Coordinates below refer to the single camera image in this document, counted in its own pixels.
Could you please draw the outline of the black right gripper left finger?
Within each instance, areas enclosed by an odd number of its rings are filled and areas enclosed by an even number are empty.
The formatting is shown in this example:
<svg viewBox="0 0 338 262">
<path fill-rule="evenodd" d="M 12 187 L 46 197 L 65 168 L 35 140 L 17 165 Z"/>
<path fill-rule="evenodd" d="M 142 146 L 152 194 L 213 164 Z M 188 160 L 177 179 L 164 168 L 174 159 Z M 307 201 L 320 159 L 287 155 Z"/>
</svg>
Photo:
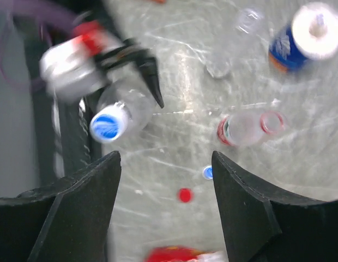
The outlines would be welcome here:
<svg viewBox="0 0 338 262">
<path fill-rule="evenodd" d="M 0 198 L 0 261 L 103 261 L 120 160 L 113 151 L 51 185 Z"/>
</svg>

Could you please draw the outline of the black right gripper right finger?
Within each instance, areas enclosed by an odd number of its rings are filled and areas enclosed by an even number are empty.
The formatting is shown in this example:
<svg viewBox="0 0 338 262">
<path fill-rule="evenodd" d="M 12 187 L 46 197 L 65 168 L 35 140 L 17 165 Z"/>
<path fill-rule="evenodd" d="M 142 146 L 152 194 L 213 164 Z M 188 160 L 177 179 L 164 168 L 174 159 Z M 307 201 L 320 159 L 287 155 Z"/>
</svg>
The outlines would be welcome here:
<svg viewBox="0 0 338 262">
<path fill-rule="evenodd" d="M 229 261 L 338 261 L 338 200 L 284 190 L 218 151 L 212 171 Z"/>
</svg>

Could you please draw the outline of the blue white bottle cap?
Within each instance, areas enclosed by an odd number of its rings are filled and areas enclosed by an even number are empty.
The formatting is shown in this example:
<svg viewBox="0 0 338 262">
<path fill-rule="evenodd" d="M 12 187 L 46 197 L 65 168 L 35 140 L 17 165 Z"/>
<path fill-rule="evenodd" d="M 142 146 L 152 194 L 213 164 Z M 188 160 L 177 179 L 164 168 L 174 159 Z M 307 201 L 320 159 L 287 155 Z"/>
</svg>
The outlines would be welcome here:
<svg viewBox="0 0 338 262">
<path fill-rule="evenodd" d="M 212 166 L 206 166 L 203 171 L 202 171 L 202 175 L 206 180 L 212 180 L 213 179 L 213 170 L 212 170 Z"/>
</svg>

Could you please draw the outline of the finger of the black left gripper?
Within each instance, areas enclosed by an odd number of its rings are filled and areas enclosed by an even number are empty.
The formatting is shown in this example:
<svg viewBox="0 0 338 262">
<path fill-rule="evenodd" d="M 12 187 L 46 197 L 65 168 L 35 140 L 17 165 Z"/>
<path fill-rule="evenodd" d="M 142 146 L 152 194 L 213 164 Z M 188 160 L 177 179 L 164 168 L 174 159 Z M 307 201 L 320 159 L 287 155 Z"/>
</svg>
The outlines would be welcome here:
<svg viewBox="0 0 338 262">
<path fill-rule="evenodd" d="M 145 82 L 158 106 L 163 109 L 165 104 L 160 90 L 159 68 L 156 56 L 149 49 L 139 46 L 134 39 L 126 39 L 125 45 L 135 48 L 135 54 L 132 55 L 131 63 L 134 64 L 140 73 L 142 80 Z"/>
</svg>

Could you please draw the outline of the capped clear bottle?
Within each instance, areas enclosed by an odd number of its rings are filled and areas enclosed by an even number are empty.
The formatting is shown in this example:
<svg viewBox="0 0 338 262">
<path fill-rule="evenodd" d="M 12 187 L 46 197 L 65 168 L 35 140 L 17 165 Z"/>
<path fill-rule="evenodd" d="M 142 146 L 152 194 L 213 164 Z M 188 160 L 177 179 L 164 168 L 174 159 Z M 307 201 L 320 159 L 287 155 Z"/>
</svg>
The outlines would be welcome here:
<svg viewBox="0 0 338 262">
<path fill-rule="evenodd" d="M 150 122 L 155 106 L 156 101 L 142 80 L 118 79 L 100 96 L 89 132 L 101 144 L 132 136 Z"/>
</svg>

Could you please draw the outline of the red label clear bottle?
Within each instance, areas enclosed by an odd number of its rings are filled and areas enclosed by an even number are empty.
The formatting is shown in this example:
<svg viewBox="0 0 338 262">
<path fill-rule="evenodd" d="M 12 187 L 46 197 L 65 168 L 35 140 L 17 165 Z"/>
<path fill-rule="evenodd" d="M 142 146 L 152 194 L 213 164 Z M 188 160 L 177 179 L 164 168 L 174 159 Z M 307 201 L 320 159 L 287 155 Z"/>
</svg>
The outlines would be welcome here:
<svg viewBox="0 0 338 262">
<path fill-rule="evenodd" d="M 245 110 L 223 118 L 217 136 L 223 144 L 249 147 L 269 140 L 286 129 L 285 117 L 273 110 Z"/>
</svg>

